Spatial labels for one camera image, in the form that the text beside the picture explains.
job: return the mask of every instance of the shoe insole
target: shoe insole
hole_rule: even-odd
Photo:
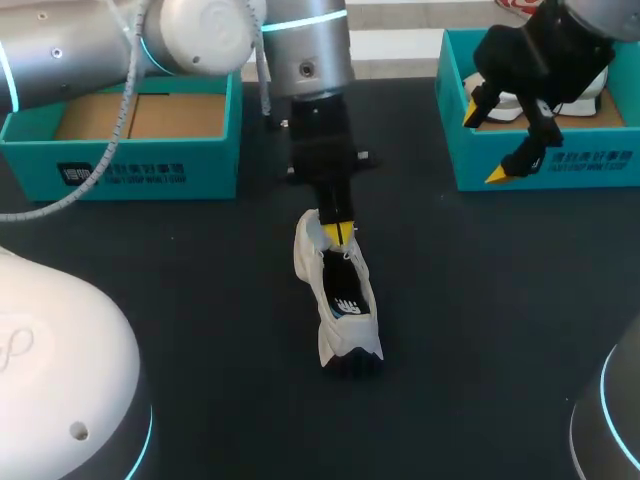
[[[324,252],[324,291],[336,318],[371,312],[362,294],[358,272],[351,260],[339,252]]]

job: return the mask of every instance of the box logo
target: box logo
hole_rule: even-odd
[[[91,176],[93,167],[89,163],[59,163],[58,171],[65,185],[79,187]]]

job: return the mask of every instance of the glowing blue ring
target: glowing blue ring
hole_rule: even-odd
[[[633,456],[631,451],[624,444],[624,442],[622,441],[622,438],[620,437],[620,434],[616,430],[616,427],[613,425],[613,420],[611,420],[611,415],[609,415],[609,409],[607,408],[607,400],[604,394],[604,379],[607,374],[607,366],[609,365],[609,360],[611,360],[611,356],[613,355],[613,352],[616,351],[616,348],[617,347],[614,347],[614,349],[611,351],[611,353],[607,357],[607,360],[604,362],[604,368],[602,369],[602,375],[600,376],[600,401],[602,402],[602,411],[604,412],[604,418],[607,421],[607,424],[609,425],[609,429],[611,430],[613,438],[615,438],[616,442],[618,443],[618,446],[624,452],[627,459],[629,459],[629,461],[633,464],[634,467],[636,467],[636,469],[640,470],[640,462],[636,460],[636,457]]]
[[[7,52],[5,52],[2,43],[0,43],[0,64],[4,70],[4,75],[7,77],[7,85],[9,86],[9,94],[11,95],[11,106],[13,107],[13,113],[20,111],[20,100],[18,99],[18,89],[16,88],[16,81],[13,78],[11,72],[11,65],[9,65],[9,58]]]
[[[142,49],[144,50],[144,53],[147,54],[147,58],[149,60],[151,60],[151,63],[153,63],[159,70],[163,71],[164,73],[166,73],[167,75],[171,75],[172,77],[175,76],[175,73],[170,72],[169,70],[167,70],[166,68],[164,68],[162,65],[160,65],[155,58],[153,58],[153,55],[151,55],[151,52],[149,51],[149,49],[147,48],[147,44],[144,43],[144,38],[140,39],[140,45],[142,45]]]
[[[292,28],[308,27],[309,25],[316,25],[318,23],[330,22],[331,20],[337,20],[338,18],[344,18],[347,16],[346,10],[339,10],[333,13],[327,13],[326,15],[320,15],[319,17],[306,18],[304,20],[293,20],[291,22],[274,23],[272,25],[265,25],[262,27],[264,33],[277,32],[279,30],[289,30]]]
[[[151,417],[150,417],[150,420],[149,420],[149,431],[147,432],[147,439],[144,441],[144,446],[142,447],[142,451],[140,452],[140,455],[138,456],[138,460],[136,461],[135,465],[133,466],[133,468],[129,472],[129,475],[127,475],[124,478],[124,480],[132,480],[133,476],[136,474],[136,472],[140,468],[140,465],[142,464],[142,460],[144,460],[144,457],[147,454],[147,450],[149,448],[149,443],[151,442],[151,432],[152,431],[153,431],[153,407],[151,407]]]

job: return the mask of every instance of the cardboard box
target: cardboard box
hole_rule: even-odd
[[[462,81],[476,72],[473,52],[486,30],[445,32],[436,95],[458,188],[463,191],[640,185],[640,44],[617,47],[597,116],[558,116],[564,146],[547,151],[540,173],[505,185],[485,180],[527,135],[521,116],[510,124],[463,127],[468,101]]]
[[[73,191],[100,161],[121,88],[10,115],[0,149],[31,201]],[[143,81],[111,166],[83,200],[235,197],[242,123],[239,74]]]

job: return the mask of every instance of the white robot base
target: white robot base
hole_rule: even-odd
[[[156,428],[135,336],[70,275],[0,249],[0,476],[147,480]]]

